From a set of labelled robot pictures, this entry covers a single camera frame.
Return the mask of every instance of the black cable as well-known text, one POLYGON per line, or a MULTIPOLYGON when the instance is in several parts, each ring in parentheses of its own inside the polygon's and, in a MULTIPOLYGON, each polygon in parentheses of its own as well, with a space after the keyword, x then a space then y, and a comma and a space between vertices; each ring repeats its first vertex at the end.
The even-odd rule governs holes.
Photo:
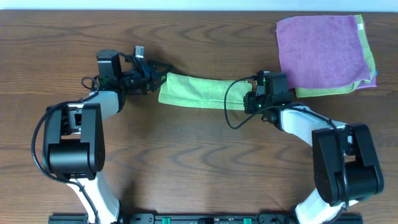
POLYGON ((248 79, 253 79, 254 77, 256 77, 256 76, 255 76, 255 75, 252 75, 252 76, 250 76, 250 77, 240 78, 240 79, 238 79, 238 80, 232 82, 232 83, 230 84, 230 86, 226 89, 225 97, 224 97, 224 114, 225 114, 225 120, 226 120, 228 126, 229 126, 230 128, 232 128, 232 129, 238 129, 238 128, 240 128, 240 127, 241 127, 242 125, 244 125, 247 121, 249 121, 249 120, 250 120, 251 118, 253 118, 255 115, 257 115, 257 114, 260 113, 260 111, 257 111, 257 112, 255 112, 254 114, 250 115, 248 118, 246 118, 240 125, 238 125, 238 126, 236 126, 236 127, 232 127, 232 125, 231 125, 231 123, 229 122, 229 119, 228 119, 228 114, 227 114, 227 112, 226 112, 226 96, 228 95, 229 89, 230 89, 233 85, 235 85, 237 82, 240 82, 240 81, 243 81, 243 80, 248 80, 248 79))
POLYGON ((341 216, 341 214, 343 214, 343 211, 345 210, 345 208, 344 207, 341 207, 339 210, 338 210, 338 213, 332 218, 332 219, 330 219, 330 220, 328 220, 328 221, 325 221, 325 222, 322 222, 322 224, 329 224, 329 223, 334 223, 335 221, 337 221, 337 219, 339 219, 339 217, 341 216))
POLYGON ((47 172, 47 171, 42 167, 42 165, 40 164, 40 162, 39 162, 39 160, 38 160, 38 158, 37 158, 37 155, 36 155, 36 148, 35 148, 37 134, 39 133, 39 130, 40 130, 41 125, 43 124, 43 122, 44 122, 49 116, 51 116, 51 114, 52 114, 54 111, 63 108, 64 106, 66 106, 66 105, 69 104, 69 103, 84 103, 84 102, 86 102, 86 101, 88 101, 88 100, 93 99, 94 97, 96 97, 96 96, 98 95, 98 93, 99 93, 99 91, 100 91, 100 86, 98 85, 98 82, 97 82, 94 78, 91 78, 91 77, 84 77, 84 78, 81 79, 81 82, 83 83, 83 81, 84 81, 85 79, 91 79, 91 81, 97 86, 97 89, 96 89, 95 93, 92 94, 92 95, 90 95, 90 96, 88 96, 88 97, 86 97, 86 98, 84 98, 84 99, 80 98, 79 101, 65 101, 65 102, 59 103, 59 104, 57 104, 57 105, 51 107, 50 109, 48 109, 48 110, 45 112, 45 114, 43 115, 43 117, 40 119, 40 121, 37 123, 37 126, 36 126, 35 131, 34 131, 33 136, 32 136, 32 145, 31 145, 30 149, 31 149, 33 161, 35 162, 36 166, 39 168, 39 170, 41 171, 41 173, 43 173, 43 175, 45 175, 45 176, 48 177, 49 179, 55 180, 55 181, 57 181, 57 182, 61 182, 61 183, 63 183, 63 184, 72 184, 72 185, 75 185, 75 186, 77 186, 77 187, 79 188, 79 191, 80 191, 80 192, 83 194, 83 196, 86 198, 86 200, 87 200, 87 202, 89 203, 91 209, 93 210, 93 213, 94 213, 94 216, 95 216, 95 224, 97 224, 97 223, 98 223, 98 211, 95 209, 94 203, 93 203, 93 201, 90 199, 90 197, 88 196, 88 194, 87 194, 87 192, 86 192, 86 190, 85 190, 85 187, 84 187, 83 185, 81 185, 79 182, 72 182, 72 181, 70 181, 70 180, 61 179, 61 178, 55 177, 55 176, 51 175, 51 173, 47 172))
POLYGON ((83 77, 83 78, 81 79, 81 81, 80 81, 80 84, 81 84, 84 88, 86 88, 86 89, 88 89, 88 90, 92 90, 90 87, 88 87, 88 86, 85 85, 84 81, 85 81, 86 79, 89 79, 89 80, 91 80, 91 85, 97 85, 97 86, 99 86, 98 83, 95 84, 95 83, 97 82, 96 80, 98 79, 98 77, 99 77, 99 75, 96 75, 95 77, 83 77))

